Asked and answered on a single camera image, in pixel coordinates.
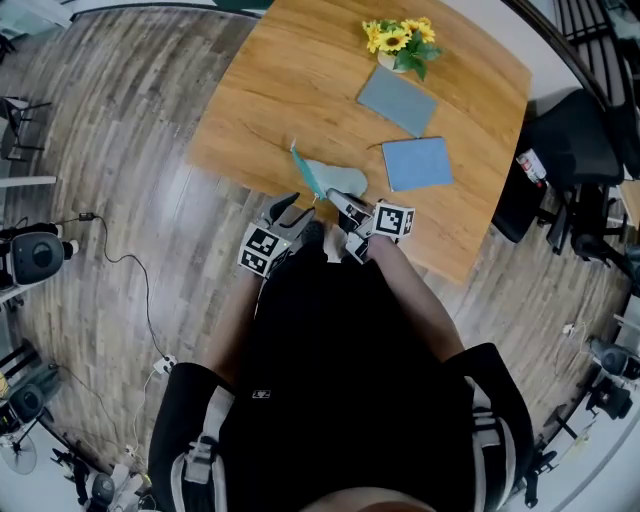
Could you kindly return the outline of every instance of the teal object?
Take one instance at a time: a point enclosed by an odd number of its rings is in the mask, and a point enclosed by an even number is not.
[[[313,193],[316,196],[318,196],[320,199],[326,199],[327,196],[324,193],[324,190],[322,190],[320,188],[320,185],[318,185],[318,182],[316,181],[316,178],[313,176],[311,169],[309,169],[307,162],[305,162],[302,158],[300,158],[300,155],[296,151],[295,143],[294,145],[291,146],[291,153],[293,154],[293,160],[295,161],[296,165],[298,166],[300,171],[302,171],[302,176],[304,177],[304,181],[307,182],[307,185],[309,185],[309,188],[311,188]]]

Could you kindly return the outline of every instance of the electrical outlet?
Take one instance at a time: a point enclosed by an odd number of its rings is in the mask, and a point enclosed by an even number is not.
[[[154,365],[153,368],[160,375],[163,373],[171,373],[173,367],[178,364],[178,360],[173,357],[171,354],[167,354],[162,359],[159,359]]]

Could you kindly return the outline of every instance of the white cable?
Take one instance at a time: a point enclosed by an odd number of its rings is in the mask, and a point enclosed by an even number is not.
[[[151,373],[149,374],[149,377],[147,377],[147,382],[144,383],[144,387],[142,388],[142,402],[140,402],[140,405],[138,406],[138,410],[136,411],[136,414],[133,417],[133,437],[135,437],[136,439],[136,447],[133,450],[134,455],[136,453],[138,453],[138,448],[140,448],[140,441],[138,441],[138,434],[136,432],[136,421],[138,419],[138,413],[140,412],[140,409],[142,409],[142,406],[144,405],[145,400],[147,399],[147,386],[149,385],[149,381],[151,380],[151,377],[153,377],[153,374],[156,373],[155,368],[151,371]]]

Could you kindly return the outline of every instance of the wooden table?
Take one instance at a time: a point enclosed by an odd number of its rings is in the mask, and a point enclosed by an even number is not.
[[[438,102],[426,137],[446,139],[455,184],[392,193],[379,144],[408,139],[356,103],[377,65],[362,20],[427,16],[445,54],[424,84]],[[500,197],[527,103],[530,72],[489,34],[436,0],[276,0],[229,66],[205,111],[189,162],[270,195],[313,194],[294,165],[301,156],[357,167],[365,198],[417,208],[403,249],[454,282],[465,280]],[[316,203],[321,217],[335,208]]]

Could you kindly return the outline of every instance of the human arm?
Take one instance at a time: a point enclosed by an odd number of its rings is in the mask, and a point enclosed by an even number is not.
[[[398,246],[386,236],[373,235],[367,254],[377,263],[415,332],[433,355],[444,362],[463,352],[453,320]]]
[[[262,281],[259,275],[238,268],[238,277],[224,303],[207,350],[205,366],[231,386],[236,383]]]

